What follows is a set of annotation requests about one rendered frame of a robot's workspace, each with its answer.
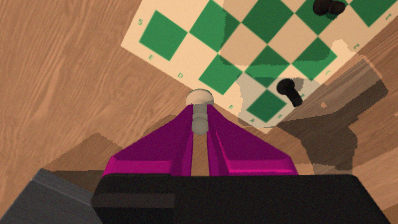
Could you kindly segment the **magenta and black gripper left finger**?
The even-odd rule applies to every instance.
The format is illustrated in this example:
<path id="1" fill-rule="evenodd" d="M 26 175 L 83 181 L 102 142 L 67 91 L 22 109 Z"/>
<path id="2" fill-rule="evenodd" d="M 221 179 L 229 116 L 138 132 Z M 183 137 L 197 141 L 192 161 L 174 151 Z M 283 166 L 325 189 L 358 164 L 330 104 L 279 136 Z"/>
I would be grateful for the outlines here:
<path id="1" fill-rule="evenodd" d="M 193 104 L 190 104 L 172 121 L 111 156 L 102 177 L 110 173 L 191 176 L 192 121 Z"/>

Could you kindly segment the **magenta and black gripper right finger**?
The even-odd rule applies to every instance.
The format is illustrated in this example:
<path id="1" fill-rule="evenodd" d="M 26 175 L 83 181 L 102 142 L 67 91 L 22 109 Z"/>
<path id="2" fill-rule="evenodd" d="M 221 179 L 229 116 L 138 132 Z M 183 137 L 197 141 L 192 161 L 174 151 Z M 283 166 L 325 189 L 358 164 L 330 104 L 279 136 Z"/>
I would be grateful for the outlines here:
<path id="1" fill-rule="evenodd" d="M 289 155 L 229 121 L 211 104 L 207 121 L 209 176 L 299 175 Z"/>

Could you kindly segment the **green and cream chessboard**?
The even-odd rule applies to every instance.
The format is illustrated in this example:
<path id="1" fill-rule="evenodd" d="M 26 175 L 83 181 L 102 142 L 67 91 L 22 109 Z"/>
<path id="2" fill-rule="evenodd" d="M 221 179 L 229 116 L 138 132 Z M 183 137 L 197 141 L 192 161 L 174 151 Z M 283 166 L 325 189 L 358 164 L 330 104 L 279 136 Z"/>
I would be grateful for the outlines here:
<path id="1" fill-rule="evenodd" d="M 142 0 L 121 46 L 267 134 L 398 15 L 398 0 Z M 302 102 L 303 102 L 302 101 Z"/>

